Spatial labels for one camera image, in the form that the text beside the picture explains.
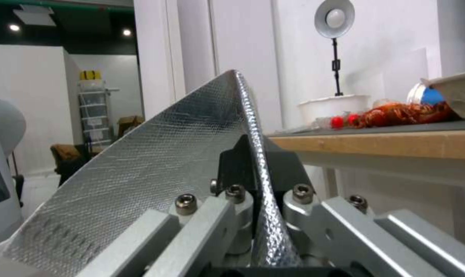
black ceiling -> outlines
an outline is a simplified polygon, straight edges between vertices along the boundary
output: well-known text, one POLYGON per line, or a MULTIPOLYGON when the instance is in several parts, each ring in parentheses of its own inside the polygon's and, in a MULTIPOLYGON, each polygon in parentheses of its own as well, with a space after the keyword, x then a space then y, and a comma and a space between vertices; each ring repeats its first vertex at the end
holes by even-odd
POLYGON ((132 9, 56 3, 50 7, 56 27, 25 25, 13 13, 20 5, 0 3, 0 44, 63 46, 71 54, 136 54, 132 9), (12 23, 21 31, 9 30, 12 23), (132 36, 123 36, 124 28, 130 29, 132 36))

aluminum foil sheet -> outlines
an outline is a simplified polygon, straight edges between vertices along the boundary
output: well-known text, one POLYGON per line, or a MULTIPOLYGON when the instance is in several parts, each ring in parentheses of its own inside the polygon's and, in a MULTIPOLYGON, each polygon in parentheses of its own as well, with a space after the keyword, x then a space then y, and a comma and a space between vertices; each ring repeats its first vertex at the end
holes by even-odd
POLYGON ((115 142, 71 177, 10 239, 2 255, 59 277, 77 274, 148 209, 204 200, 222 151, 247 133, 262 189, 252 264, 300 264, 275 203, 248 86, 231 70, 115 142))

plastic storage drawer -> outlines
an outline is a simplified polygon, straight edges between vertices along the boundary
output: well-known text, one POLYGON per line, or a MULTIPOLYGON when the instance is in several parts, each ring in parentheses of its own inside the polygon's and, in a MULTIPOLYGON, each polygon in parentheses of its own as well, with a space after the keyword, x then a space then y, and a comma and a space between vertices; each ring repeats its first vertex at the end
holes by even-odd
POLYGON ((86 117, 82 118, 83 129, 91 130, 95 128, 108 128, 109 122, 107 116, 86 117))
POLYGON ((82 111, 83 118, 107 115, 106 105, 103 104, 81 105, 80 111, 82 111))
POLYGON ((104 92, 101 92, 101 93, 85 92, 85 93, 80 93, 79 97, 80 97, 81 105, 106 104, 106 96, 104 92))
POLYGON ((84 130, 83 134, 89 136, 92 143, 111 142, 111 133, 109 128, 99 128, 93 130, 84 130))

blue object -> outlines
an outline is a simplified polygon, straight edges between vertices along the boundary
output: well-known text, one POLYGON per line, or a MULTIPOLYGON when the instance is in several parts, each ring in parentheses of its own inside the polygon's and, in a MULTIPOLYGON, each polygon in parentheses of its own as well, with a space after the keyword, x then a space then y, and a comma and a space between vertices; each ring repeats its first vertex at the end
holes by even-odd
POLYGON ((434 105, 439 102, 443 102, 444 100, 445 99, 443 98, 441 93, 439 93, 439 91, 435 89, 431 89, 431 88, 426 88, 424 90, 424 94, 422 95, 422 98, 420 99, 420 103, 434 105))

screw head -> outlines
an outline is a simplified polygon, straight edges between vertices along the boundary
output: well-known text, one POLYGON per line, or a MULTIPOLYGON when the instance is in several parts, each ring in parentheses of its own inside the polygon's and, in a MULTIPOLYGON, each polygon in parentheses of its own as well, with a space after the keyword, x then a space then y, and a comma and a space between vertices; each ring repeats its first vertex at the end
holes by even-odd
POLYGON ((217 179, 210 180, 210 193, 217 195, 217 179))
POLYGON ((234 204, 243 203, 245 196, 246 189, 239 184, 231 185, 225 190, 225 198, 234 204))
POLYGON ((176 212, 180 215, 193 214, 198 208, 197 199, 190 193, 178 196, 174 201, 174 205, 176 206, 176 212))
POLYGON ((307 184, 297 184, 292 189, 292 199, 299 204, 309 204, 313 201, 315 191, 307 184))
POLYGON ((356 209, 360 210, 363 214, 367 212, 368 203, 366 198, 354 194, 348 198, 348 202, 354 206, 356 209))

